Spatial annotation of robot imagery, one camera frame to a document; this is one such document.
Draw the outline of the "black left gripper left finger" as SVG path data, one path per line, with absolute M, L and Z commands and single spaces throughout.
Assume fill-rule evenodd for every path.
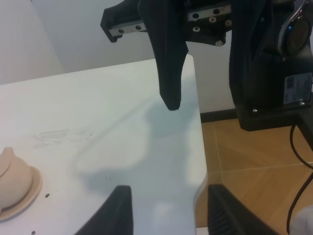
M 133 235 L 131 187 L 115 187 L 100 209 L 77 233 L 79 235 Z

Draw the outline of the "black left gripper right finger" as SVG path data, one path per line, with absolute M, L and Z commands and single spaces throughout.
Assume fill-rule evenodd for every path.
M 208 232 L 210 235 L 260 235 L 260 223 L 226 187 L 208 187 Z

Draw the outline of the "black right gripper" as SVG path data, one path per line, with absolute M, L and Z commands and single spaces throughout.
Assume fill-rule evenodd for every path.
M 104 10 L 100 25 L 112 43 L 124 34 L 148 33 L 159 93 L 168 110 L 174 111 L 181 102 L 186 41 L 223 46 L 232 29 L 231 4 L 229 0 L 124 0 Z

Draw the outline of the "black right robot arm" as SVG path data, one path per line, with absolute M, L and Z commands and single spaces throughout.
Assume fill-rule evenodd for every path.
M 188 42 L 223 46 L 231 32 L 229 87 L 242 128 L 275 128 L 312 100 L 310 0 L 124 0 L 106 8 L 101 28 L 115 43 L 145 32 L 166 107 L 181 103 Z

